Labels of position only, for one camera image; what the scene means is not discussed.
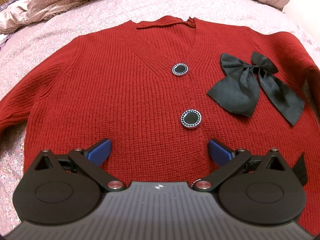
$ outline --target black ribbon bow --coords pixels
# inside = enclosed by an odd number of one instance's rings
[[[253,52],[252,65],[222,53],[220,63],[226,77],[209,91],[219,105],[234,114],[251,117],[258,103],[260,88],[254,76],[257,73],[260,85],[271,102],[287,121],[295,125],[304,108],[304,101],[273,73],[278,69],[270,59]]]

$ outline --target gray ribbed panel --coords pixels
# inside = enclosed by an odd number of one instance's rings
[[[41,227],[23,222],[8,240],[311,240],[296,223],[251,226],[230,217],[209,193],[186,182],[133,182],[108,193],[98,209],[77,222]]]

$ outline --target red knit sweater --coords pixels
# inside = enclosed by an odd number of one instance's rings
[[[231,114],[207,91],[225,77],[223,52],[250,63],[257,51],[279,69],[274,74],[306,101],[291,126],[260,89],[251,118]],[[189,70],[172,73],[177,63]],[[264,155],[278,147],[292,167],[302,152],[309,182],[300,224],[320,232],[320,129],[301,92],[308,80],[320,110],[320,73],[302,44],[290,33],[263,35],[248,27],[183,22],[163,17],[75,38],[28,73],[0,102],[0,131],[28,120],[27,169],[41,149],[55,154],[112,141],[103,168],[130,181],[189,181],[216,165],[207,145],[215,138],[230,148]],[[202,123],[185,129],[181,114],[196,109]]]

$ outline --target sweater neckline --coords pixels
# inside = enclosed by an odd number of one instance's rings
[[[191,28],[195,28],[195,40],[192,49],[183,62],[176,62],[167,55],[161,53],[151,41],[147,40],[139,33],[139,29],[149,27],[166,27],[174,24],[185,24]],[[135,23],[132,20],[119,26],[121,28],[122,36],[128,46],[135,52],[135,54],[143,60],[148,67],[158,76],[167,77],[172,75],[170,66],[173,67],[177,63],[185,63],[192,66],[191,70],[198,67],[197,59],[202,57],[206,52],[205,45],[205,31],[203,21],[197,18],[189,18],[183,21],[180,18],[172,16],[164,16],[154,22],[139,22]]]

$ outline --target round button with silver rim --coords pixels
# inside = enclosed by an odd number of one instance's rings
[[[181,116],[181,123],[185,128],[193,129],[201,123],[201,114],[199,111],[190,109],[185,111]]]
[[[188,72],[188,66],[183,63],[178,63],[173,66],[172,73],[176,76],[183,76]]]

